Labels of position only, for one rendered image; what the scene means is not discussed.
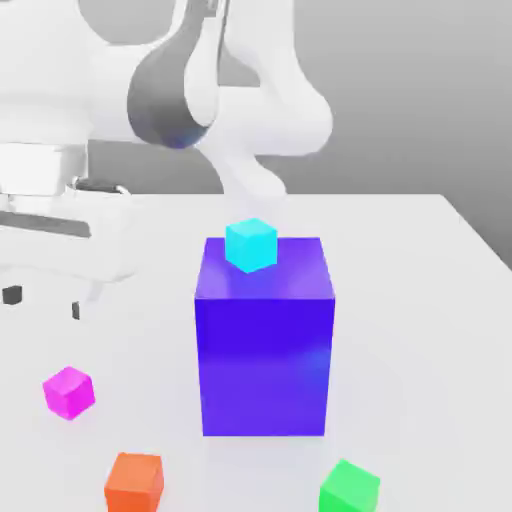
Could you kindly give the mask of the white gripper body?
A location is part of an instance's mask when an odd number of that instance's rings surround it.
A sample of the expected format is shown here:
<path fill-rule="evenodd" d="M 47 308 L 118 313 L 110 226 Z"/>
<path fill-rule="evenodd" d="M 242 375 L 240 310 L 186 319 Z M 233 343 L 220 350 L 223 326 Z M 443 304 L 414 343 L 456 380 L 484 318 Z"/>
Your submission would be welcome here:
<path fill-rule="evenodd" d="M 65 193 L 37 213 L 0 210 L 0 265 L 103 283 L 134 272 L 133 196 Z"/>

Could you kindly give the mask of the small magenta cube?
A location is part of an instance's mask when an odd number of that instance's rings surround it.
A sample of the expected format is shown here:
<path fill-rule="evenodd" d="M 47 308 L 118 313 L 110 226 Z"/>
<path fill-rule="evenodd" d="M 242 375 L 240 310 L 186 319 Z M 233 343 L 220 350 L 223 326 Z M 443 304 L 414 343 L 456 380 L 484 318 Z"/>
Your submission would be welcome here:
<path fill-rule="evenodd" d="M 49 410 L 68 421 L 96 402 L 91 377 L 71 366 L 60 370 L 42 386 Z"/>

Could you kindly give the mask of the small cyan cube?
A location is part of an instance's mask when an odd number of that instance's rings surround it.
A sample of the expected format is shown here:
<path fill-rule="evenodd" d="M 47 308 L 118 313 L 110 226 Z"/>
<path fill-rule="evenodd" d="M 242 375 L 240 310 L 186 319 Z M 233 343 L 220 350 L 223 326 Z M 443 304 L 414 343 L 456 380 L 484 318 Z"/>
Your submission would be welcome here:
<path fill-rule="evenodd" d="M 230 224 L 225 229 L 225 258 L 245 273 L 277 263 L 277 230 L 260 219 Z"/>

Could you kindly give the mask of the small orange cube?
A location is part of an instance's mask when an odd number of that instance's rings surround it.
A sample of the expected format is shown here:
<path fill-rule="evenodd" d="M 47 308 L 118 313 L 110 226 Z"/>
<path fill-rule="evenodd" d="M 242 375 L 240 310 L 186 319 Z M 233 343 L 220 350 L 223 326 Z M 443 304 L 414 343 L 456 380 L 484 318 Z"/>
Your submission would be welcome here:
<path fill-rule="evenodd" d="M 163 489 L 159 455 L 121 452 L 104 486 L 107 511 L 157 512 Z"/>

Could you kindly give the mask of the small green cube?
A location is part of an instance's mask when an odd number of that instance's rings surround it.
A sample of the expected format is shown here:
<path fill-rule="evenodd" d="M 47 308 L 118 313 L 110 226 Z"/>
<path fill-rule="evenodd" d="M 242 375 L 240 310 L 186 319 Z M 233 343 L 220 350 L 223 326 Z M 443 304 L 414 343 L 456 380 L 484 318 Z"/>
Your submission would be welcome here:
<path fill-rule="evenodd" d="M 318 512 L 376 512 L 381 480 L 341 459 L 320 486 Z"/>

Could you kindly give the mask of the large purple box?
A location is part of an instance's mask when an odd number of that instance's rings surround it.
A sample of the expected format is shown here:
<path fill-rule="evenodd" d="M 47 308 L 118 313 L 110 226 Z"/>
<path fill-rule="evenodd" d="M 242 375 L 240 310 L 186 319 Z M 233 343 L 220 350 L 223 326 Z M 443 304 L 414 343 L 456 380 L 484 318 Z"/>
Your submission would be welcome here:
<path fill-rule="evenodd" d="M 335 293 L 320 239 L 281 238 L 250 274 L 224 252 L 207 239 L 194 297 L 204 435 L 323 435 Z"/>

